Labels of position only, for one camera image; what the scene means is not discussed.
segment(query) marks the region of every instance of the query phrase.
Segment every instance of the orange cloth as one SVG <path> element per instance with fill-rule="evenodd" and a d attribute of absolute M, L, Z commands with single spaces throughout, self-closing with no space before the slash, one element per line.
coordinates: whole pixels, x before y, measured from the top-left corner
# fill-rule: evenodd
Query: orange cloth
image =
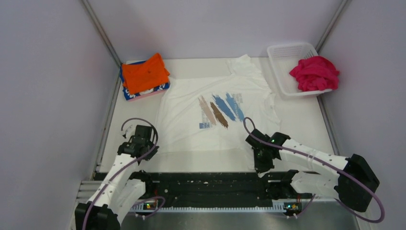
<path fill-rule="evenodd" d="M 164 61 L 159 53 L 139 65 L 122 64 L 124 83 L 130 94 L 150 90 L 169 82 L 169 72 L 165 69 Z"/>

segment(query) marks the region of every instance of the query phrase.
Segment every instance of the pink cloth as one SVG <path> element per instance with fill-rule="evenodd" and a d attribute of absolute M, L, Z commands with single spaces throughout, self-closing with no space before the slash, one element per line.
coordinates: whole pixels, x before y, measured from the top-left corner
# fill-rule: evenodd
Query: pink cloth
<path fill-rule="evenodd" d="M 299 83 L 298 89 L 314 91 L 338 88 L 338 75 L 333 63 L 321 56 L 299 60 L 299 65 L 289 72 Z"/>

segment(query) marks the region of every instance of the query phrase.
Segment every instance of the beige brushstroke print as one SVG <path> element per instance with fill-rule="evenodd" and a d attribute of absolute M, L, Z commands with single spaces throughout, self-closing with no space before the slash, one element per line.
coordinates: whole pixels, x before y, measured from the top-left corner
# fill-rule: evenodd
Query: beige brushstroke print
<path fill-rule="evenodd" d="M 214 116 L 216 117 L 217 121 L 220 122 L 220 124 L 226 128 L 228 128 L 228 122 L 224 118 L 223 114 L 221 114 L 220 110 L 214 105 L 213 102 L 210 102 L 210 106 L 213 109 Z"/>
<path fill-rule="evenodd" d="M 209 105 L 207 104 L 206 100 L 204 99 L 204 97 L 202 96 L 199 99 L 199 105 L 202 108 L 204 114 L 206 114 L 207 118 L 209 119 L 209 121 L 215 126 L 216 125 L 216 119 L 214 118 L 212 111 L 209 108 Z"/>

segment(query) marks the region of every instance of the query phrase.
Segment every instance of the white plastic basket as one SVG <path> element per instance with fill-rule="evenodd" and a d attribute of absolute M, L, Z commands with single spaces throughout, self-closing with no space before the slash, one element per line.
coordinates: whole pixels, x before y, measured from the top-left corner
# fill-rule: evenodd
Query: white plastic basket
<path fill-rule="evenodd" d="M 301 91 L 297 88 L 299 83 L 289 74 L 297 66 L 300 59 L 317 56 L 315 48 L 309 43 L 294 43 L 286 45 L 270 46 L 267 49 L 269 60 L 276 81 L 281 92 L 287 97 L 317 96 L 331 89 L 323 91 Z"/>

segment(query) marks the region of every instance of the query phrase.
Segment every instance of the gray wall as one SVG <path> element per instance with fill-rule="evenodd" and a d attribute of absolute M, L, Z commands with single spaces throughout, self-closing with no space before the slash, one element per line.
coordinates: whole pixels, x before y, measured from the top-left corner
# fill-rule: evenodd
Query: gray wall
<path fill-rule="evenodd" d="M 341 71 L 325 101 L 342 151 L 364 156 L 381 181 L 383 230 L 406 225 L 405 22 L 404 0 L 352 1 L 321 52 Z"/>
<path fill-rule="evenodd" d="M 0 1 L 0 229 L 68 228 L 116 73 L 78 0 Z"/>
<path fill-rule="evenodd" d="M 280 42 L 316 45 L 341 0 L 89 0 L 122 61 L 266 57 Z"/>

